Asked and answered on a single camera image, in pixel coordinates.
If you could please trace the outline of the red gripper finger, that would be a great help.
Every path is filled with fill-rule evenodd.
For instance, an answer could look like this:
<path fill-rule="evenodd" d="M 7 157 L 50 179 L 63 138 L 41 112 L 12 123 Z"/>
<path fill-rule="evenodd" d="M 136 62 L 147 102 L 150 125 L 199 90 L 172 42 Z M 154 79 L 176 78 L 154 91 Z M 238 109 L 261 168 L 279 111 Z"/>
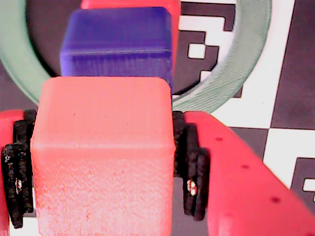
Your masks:
<path fill-rule="evenodd" d="M 209 235 L 314 235 L 314 215 L 231 129 L 204 112 L 174 111 L 173 124 L 184 212 Z"/>
<path fill-rule="evenodd" d="M 8 220 L 23 227 L 25 213 L 34 211 L 30 141 L 36 110 L 0 113 L 0 234 L 9 235 Z"/>

